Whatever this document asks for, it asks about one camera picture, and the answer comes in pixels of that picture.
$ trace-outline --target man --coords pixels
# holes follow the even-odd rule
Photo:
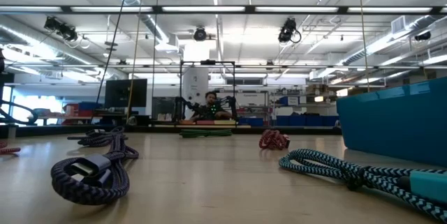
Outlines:
[[[214,91],[209,91],[205,94],[205,99],[207,101],[206,105],[201,106],[201,110],[206,112],[204,114],[199,114],[197,112],[191,117],[190,120],[217,120],[217,119],[231,119],[232,115],[230,112],[225,111],[220,105],[215,105],[214,102],[217,99],[217,94]]]

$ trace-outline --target computer screen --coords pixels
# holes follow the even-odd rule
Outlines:
[[[105,107],[127,107],[132,80],[105,83]],[[146,107],[147,79],[133,80],[131,107]]]

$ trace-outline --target red rope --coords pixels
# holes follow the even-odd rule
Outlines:
[[[0,141],[0,154],[11,154],[20,151],[20,148],[6,148],[8,146],[7,142]]]
[[[279,133],[279,130],[265,130],[259,140],[259,147],[262,149],[282,150],[288,148],[290,139],[287,135]]]

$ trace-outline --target wooden floor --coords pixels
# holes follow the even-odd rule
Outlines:
[[[127,196],[103,207],[73,204],[51,187],[59,160],[106,148],[80,148],[66,136],[18,138],[18,156],[0,156],[0,223],[436,223],[393,197],[279,169],[286,151],[260,151],[259,135],[180,139],[128,134],[140,159],[128,166]],[[291,136],[310,148],[360,164],[430,167],[351,151],[340,136]]]

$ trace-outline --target coiled rope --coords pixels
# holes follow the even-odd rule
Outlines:
[[[259,140],[259,148],[282,150],[288,148],[290,139],[287,135],[279,133],[279,130],[264,130],[261,139]]]
[[[93,186],[84,179],[78,181],[72,177],[76,172],[71,166],[80,163],[83,158],[67,158],[56,163],[51,169],[54,191],[66,200],[87,205],[108,204],[125,196],[130,183],[122,162],[137,159],[138,152],[124,144],[127,137],[123,132],[123,127],[117,127],[109,133],[90,131],[86,137],[69,137],[70,140],[79,140],[78,144],[85,147],[104,147],[110,144],[109,152],[102,156],[110,161],[108,169],[111,171],[111,178],[103,186]]]
[[[8,143],[6,141],[0,141],[0,154],[12,154],[15,152],[20,151],[20,148],[6,148],[8,146]]]
[[[292,160],[302,165],[296,165],[291,162]],[[323,165],[311,163],[308,160],[316,161]],[[298,173],[315,174],[340,179],[346,182],[350,190],[355,190],[365,185],[369,188],[375,188],[390,193],[438,221],[447,223],[447,211],[445,208],[397,186],[397,181],[400,177],[410,176],[410,173],[413,171],[443,174],[447,172],[446,170],[413,170],[370,166],[360,167],[359,165],[348,163],[320,151],[311,149],[297,149],[291,151],[279,160],[279,166]]]
[[[180,132],[182,137],[223,137],[232,134],[231,130],[182,130]]]

